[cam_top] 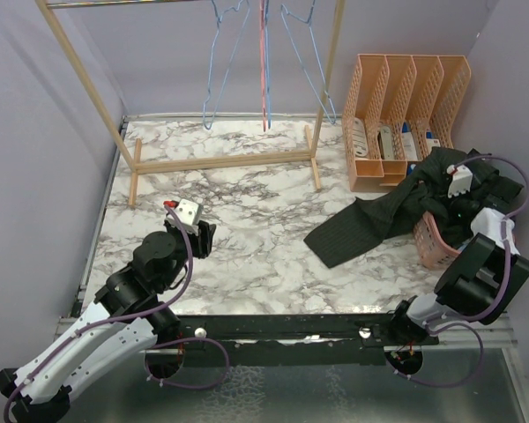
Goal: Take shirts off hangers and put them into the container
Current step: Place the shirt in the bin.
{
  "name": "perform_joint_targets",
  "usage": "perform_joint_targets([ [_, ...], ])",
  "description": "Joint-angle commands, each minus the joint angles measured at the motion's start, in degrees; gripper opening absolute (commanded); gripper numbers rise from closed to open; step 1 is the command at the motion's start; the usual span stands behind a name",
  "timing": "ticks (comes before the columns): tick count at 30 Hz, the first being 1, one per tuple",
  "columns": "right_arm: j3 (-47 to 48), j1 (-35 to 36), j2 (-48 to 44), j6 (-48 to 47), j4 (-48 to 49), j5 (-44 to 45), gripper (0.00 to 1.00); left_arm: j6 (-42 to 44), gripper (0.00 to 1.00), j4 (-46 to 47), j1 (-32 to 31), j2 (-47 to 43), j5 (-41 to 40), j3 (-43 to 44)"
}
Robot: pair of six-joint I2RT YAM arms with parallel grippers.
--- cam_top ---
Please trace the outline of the black pinstripe shirt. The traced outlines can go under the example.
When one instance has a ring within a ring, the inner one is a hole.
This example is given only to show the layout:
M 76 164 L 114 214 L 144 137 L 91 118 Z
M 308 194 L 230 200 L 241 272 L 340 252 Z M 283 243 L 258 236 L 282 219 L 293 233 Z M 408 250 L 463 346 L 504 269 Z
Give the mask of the black pinstripe shirt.
M 305 244 L 329 268 L 343 264 L 377 247 L 384 240 L 410 234 L 425 212 L 433 215 L 440 235 L 451 247 L 458 247 L 472 237 L 469 225 L 448 225 L 444 204 L 451 177 L 446 170 L 475 150 L 437 147 L 418 163 L 394 190 L 374 200 L 357 197 L 348 207 L 312 230 Z M 466 165 L 473 173 L 470 196 L 485 207 L 504 214 L 511 212 L 524 185 L 500 171 L 490 162 L 475 160 Z

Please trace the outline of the blue hanger of black shirt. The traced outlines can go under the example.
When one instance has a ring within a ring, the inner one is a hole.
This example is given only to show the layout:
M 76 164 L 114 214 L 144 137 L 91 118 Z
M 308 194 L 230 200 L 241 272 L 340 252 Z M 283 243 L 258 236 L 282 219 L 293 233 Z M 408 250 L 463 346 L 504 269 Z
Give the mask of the blue hanger of black shirt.
M 220 111 L 235 57 L 251 13 L 251 1 L 211 1 L 215 33 L 209 50 L 202 125 L 210 130 Z

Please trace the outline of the blue wire hanger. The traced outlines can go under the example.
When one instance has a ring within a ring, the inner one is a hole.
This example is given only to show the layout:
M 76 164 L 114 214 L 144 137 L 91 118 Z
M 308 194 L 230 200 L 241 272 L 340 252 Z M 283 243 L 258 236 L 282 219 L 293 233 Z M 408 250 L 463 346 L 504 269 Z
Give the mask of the blue wire hanger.
M 337 121 L 337 112 L 327 87 L 325 68 L 319 54 L 314 32 L 314 17 L 317 1 L 309 1 L 309 7 L 303 14 L 293 10 L 286 1 L 281 3 L 279 12 L 302 75 L 313 93 L 319 110 L 330 124 Z
M 271 80 L 270 80 L 270 44 L 269 44 L 269 7 L 270 1 L 265 0 L 263 3 L 263 38 L 264 38 L 264 97 L 266 112 L 266 128 L 269 130 L 272 126 L 272 103 L 271 103 Z

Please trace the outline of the pink wire hanger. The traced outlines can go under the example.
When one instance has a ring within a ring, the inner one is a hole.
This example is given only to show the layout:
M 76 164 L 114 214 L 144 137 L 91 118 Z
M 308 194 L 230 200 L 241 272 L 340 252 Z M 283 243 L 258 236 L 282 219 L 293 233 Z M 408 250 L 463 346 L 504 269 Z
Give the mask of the pink wire hanger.
M 261 86 L 261 108 L 263 132 L 266 132 L 266 98 L 265 98 L 265 1 L 259 0 L 259 58 L 260 58 L 260 86 Z

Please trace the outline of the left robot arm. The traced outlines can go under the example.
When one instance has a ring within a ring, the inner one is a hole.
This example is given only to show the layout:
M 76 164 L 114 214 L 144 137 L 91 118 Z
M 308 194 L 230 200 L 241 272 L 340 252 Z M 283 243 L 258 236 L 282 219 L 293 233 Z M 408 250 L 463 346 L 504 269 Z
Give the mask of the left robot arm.
M 57 422 L 71 401 L 133 353 L 168 347 L 183 337 L 180 319 L 162 302 L 167 290 L 183 295 L 195 259 L 211 254 L 214 224 L 183 224 L 168 215 L 131 260 L 112 274 L 74 324 L 44 352 L 19 368 L 0 371 L 6 422 Z

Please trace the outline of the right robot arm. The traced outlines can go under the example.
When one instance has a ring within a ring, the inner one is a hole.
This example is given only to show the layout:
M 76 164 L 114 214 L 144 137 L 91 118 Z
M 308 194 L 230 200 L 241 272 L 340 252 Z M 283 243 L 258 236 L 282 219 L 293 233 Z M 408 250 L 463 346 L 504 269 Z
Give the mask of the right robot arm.
M 454 322 L 494 322 L 529 279 L 529 259 L 515 245 L 513 218 L 485 207 L 471 222 L 473 238 L 439 278 L 432 293 L 401 301 L 387 323 L 396 344 L 421 342 Z

